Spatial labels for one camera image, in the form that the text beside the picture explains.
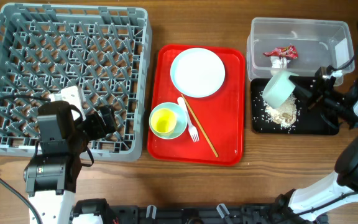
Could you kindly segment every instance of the wooden table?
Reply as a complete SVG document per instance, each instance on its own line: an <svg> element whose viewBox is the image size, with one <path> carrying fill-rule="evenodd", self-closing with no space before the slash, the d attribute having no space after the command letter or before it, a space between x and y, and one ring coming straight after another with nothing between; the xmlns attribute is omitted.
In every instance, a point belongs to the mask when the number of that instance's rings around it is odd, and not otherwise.
<svg viewBox="0 0 358 224"><path fill-rule="evenodd" d="M8 1L0 1L0 9L5 2ZM166 44L232 47L245 55L254 17L345 21L349 24L354 45L357 43L358 1L67 2L143 7L149 12L153 30L146 99L149 107L155 58ZM61 2L50 0L50 3ZM355 72L346 76L339 89L346 91L356 77L358 60ZM358 134L358 129L349 131L346 125L336 136L255 134L251 130L248 88L246 99L245 153L238 165L216 167L158 161L144 146L142 157L136 162L97 161L92 168L84 168L78 178L76 200L106 198L110 205L143 207L150 204L184 206L273 202L279 194L307 187L332 172L338 155ZM23 195L23 170L28 161L29 158L25 157L0 156L0 176ZM28 217L27 207L0 185L0 223L28 223ZM336 209L329 213L329 217L331 223L358 223L358 203Z"/></svg>

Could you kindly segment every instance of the clear plastic bin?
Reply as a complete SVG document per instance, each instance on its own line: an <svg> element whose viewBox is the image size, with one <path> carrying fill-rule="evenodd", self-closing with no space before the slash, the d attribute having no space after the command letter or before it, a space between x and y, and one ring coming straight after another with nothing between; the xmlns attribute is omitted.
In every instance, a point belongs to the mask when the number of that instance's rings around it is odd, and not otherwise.
<svg viewBox="0 0 358 224"><path fill-rule="evenodd" d="M341 21L311 19L261 18L252 20L247 43L247 70L249 80L271 78L270 52L275 47L294 45L299 53L297 59L288 63L287 70L301 76L313 76L321 66L340 67L353 57L353 45L349 27ZM353 72L354 62L342 72ZM337 85L342 84L339 78Z"/></svg>

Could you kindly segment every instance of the wooden chopstick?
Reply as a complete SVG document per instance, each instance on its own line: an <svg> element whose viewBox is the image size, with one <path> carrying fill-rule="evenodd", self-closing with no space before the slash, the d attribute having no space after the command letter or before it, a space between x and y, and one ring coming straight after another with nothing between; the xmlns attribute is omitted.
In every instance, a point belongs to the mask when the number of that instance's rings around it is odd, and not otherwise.
<svg viewBox="0 0 358 224"><path fill-rule="evenodd" d="M193 115L194 120L197 122L198 127L200 127L201 132L204 134L204 137L205 137L206 141L208 142L209 146L211 147L212 151L214 152L215 156L216 156L216 157L219 157L219 155L218 155L218 153L216 152L214 146L212 145L211 141L209 140L208 136L206 135L206 133L205 133L205 131L204 131L202 125L201 125L200 122L198 121L196 115L194 114L193 110L191 109L189 103L187 102L185 96L182 94L181 97L185 100L185 103L186 103L187 107L189 108L191 115Z"/></svg>

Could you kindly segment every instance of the fork handle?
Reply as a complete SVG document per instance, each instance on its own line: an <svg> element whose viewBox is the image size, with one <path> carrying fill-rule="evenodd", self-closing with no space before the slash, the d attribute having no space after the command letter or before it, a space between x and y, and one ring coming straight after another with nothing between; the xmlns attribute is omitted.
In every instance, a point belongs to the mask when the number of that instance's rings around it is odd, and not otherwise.
<svg viewBox="0 0 358 224"><path fill-rule="evenodd" d="M189 115L189 111L187 110L185 100L182 97L178 97L178 104L179 104L180 108L183 111L185 111L185 113L187 115L187 123L189 124L189 127L193 126L193 124L191 123L191 120L190 120L190 115Z"/></svg>

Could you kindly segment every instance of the yellow cup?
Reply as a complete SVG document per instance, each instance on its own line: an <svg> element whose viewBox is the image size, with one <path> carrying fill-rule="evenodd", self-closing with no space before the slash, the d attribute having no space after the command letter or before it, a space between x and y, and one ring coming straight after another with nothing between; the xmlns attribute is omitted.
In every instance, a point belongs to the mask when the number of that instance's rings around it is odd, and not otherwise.
<svg viewBox="0 0 358 224"><path fill-rule="evenodd" d="M176 114L166 108L162 108L154 112L151 118L151 128L163 136L172 134L177 125Z"/></svg>

